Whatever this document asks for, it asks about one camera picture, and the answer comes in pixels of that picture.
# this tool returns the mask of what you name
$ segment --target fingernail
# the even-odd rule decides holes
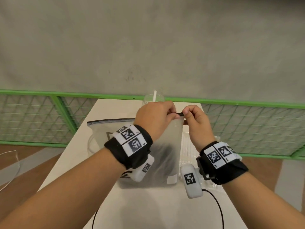
[[[186,115],[188,112],[189,112],[189,111],[186,110],[186,109],[183,109],[183,110],[182,110],[183,115]]]

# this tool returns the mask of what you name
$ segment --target green metal railing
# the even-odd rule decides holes
[[[143,98],[0,90],[0,144],[65,147],[97,99]],[[305,104],[165,99],[201,103],[215,135],[244,157],[305,159]]]

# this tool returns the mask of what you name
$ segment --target gray wall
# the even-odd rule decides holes
[[[305,102],[303,0],[0,0],[0,89]]]

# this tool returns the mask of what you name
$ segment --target clear plastic cup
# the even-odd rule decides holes
[[[149,102],[152,102],[152,101],[153,101],[153,94],[146,95],[146,96],[144,96],[142,106],[145,104],[148,104]],[[159,101],[164,102],[165,99],[164,99],[164,96],[157,94],[156,102],[159,102]]]

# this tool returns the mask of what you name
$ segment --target person's right arm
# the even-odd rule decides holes
[[[215,141],[209,119],[197,105],[182,112],[198,152]],[[305,216],[249,172],[222,186],[249,229],[305,229]]]

